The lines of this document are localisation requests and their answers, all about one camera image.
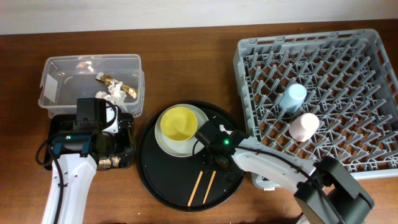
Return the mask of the food scraps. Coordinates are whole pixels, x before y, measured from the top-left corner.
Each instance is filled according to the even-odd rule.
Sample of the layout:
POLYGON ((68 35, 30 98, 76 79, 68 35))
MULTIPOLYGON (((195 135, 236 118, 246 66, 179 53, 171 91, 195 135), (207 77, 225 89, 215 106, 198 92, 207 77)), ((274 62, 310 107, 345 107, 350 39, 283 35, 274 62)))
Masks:
POLYGON ((120 158, 113 156, 106 159, 100 159, 97 169, 98 170, 108 170, 119 168, 120 158))

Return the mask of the wooden chopstick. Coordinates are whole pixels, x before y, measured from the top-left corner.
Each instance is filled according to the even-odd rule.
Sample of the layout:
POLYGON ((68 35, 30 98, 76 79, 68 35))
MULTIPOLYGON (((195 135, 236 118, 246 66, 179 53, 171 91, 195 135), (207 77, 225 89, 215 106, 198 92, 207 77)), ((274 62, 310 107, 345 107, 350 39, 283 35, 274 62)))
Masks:
POLYGON ((194 199, 194 197, 195 197, 195 194, 196 194, 198 185, 199 185, 199 183, 200 183, 200 181, 201 181, 202 175, 203 175, 203 171, 201 170, 200 173, 199 173, 199 175, 198 175, 198 177, 197 177, 197 180, 196 180, 196 182, 195 182, 195 185, 194 185, 194 187, 193 187, 193 190, 192 190, 192 192, 191 192, 190 198, 189 198, 188 203, 187 203, 187 207, 190 207, 191 204, 192 204, 192 202, 193 202, 193 199, 194 199))
POLYGON ((207 187, 207 189, 206 189, 206 193, 205 193, 205 196, 204 196, 204 198, 203 198, 202 204, 205 204, 205 203, 206 203, 206 200, 207 200, 208 195, 209 195, 209 193, 210 193, 211 187, 212 187, 212 185, 213 185, 213 181, 214 181, 214 179, 215 179, 215 175, 216 175, 216 171, 214 170, 214 171, 212 172, 210 181, 209 181, 209 183, 208 183, 208 187, 207 187))

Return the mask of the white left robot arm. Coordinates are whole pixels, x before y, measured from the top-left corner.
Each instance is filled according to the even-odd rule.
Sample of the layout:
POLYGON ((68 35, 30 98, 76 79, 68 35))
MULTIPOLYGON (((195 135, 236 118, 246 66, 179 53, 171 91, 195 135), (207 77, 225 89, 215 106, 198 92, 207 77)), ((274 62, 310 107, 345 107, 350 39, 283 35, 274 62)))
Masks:
POLYGON ((52 170, 42 223, 82 223, 96 173, 132 164, 133 134, 133 116, 104 99, 80 98, 76 113, 54 116, 35 155, 52 170))

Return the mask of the light blue cup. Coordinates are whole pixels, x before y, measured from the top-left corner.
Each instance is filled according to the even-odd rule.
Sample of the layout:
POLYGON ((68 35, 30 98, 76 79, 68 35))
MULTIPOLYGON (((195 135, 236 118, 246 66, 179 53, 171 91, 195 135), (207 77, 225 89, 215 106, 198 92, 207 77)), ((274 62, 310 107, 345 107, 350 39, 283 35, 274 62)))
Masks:
POLYGON ((295 113, 302 106, 306 96, 306 88, 299 83, 294 83, 283 92, 279 106, 288 113, 295 113))

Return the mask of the grey-green ceramic plate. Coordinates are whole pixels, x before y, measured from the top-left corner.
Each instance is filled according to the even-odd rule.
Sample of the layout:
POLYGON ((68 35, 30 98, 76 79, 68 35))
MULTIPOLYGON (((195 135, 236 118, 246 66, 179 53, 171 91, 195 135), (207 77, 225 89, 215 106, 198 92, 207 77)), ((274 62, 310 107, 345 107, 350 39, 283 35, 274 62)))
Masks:
POLYGON ((193 136, 192 138, 190 138, 186 141, 176 142, 176 141, 172 141, 172 140, 168 139, 162 133, 161 128, 160 128, 161 118, 166 113, 166 111, 171 108, 178 107, 178 106, 182 106, 182 107, 188 108, 191 111, 193 111, 193 113, 197 117, 199 128, 201 126, 203 126, 206 121, 209 120, 203 110, 201 110, 198 107, 193 106, 191 104, 183 104, 182 103, 182 104, 170 106, 167 109, 165 109, 157 118, 157 121, 155 123, 155 131, 154 131, 155 139, 156 139, 158 145, 161 147, 161 149, 163 151, 165 151, 167 154, 170 154, 171 156, 175 156, 175 157, 190 157, 192 155, 192 148, 197 141, 197 138, 195 136, 193 136))

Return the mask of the pink cup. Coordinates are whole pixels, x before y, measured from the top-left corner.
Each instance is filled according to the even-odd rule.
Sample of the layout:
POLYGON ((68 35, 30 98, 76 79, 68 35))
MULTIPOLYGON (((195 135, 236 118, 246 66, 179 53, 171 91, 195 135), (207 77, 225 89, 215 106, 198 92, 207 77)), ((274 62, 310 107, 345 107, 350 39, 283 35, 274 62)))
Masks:
POLYGON ((293 139, 305 142, 310 139, 320 125, 320 120, 313 113, 304 113, 290 124, 289 133, 293 139))

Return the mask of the white tissue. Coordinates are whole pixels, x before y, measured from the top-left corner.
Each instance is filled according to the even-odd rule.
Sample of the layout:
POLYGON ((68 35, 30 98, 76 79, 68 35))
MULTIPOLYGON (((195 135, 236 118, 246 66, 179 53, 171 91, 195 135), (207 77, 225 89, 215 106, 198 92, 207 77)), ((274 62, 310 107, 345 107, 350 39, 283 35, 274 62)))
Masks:
POLYGON ((122 85, 122 82, 111 81, 111 84, 108 85, 108 91, 99 91, 95 97, 110 101, 112 104, 122 104, 127 97, 127 93, 121 89, 122 85))

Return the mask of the yellow bowl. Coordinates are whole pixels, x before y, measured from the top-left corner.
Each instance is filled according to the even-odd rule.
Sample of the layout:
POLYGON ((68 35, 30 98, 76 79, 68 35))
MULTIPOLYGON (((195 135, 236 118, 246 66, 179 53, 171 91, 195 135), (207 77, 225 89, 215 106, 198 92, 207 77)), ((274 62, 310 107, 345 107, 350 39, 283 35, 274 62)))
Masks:
POLYGON ((190 139, 196 133, 197 127, 198 120, 194 112, 182 106, 168 109, 160 119, 162 134, 175 142, 190 139))

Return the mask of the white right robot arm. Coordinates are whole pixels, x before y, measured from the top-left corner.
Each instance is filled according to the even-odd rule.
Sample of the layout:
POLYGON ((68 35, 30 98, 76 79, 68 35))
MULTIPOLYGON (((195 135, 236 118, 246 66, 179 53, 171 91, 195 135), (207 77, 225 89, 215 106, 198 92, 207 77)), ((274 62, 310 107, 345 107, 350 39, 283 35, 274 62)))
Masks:
POLYGON ((292 192, 309 223, 362 223, 374 207, 371 196, 333 157, 319 162, 296 158, 210 121, 195 136, 219 166, 234 163, 292 192))

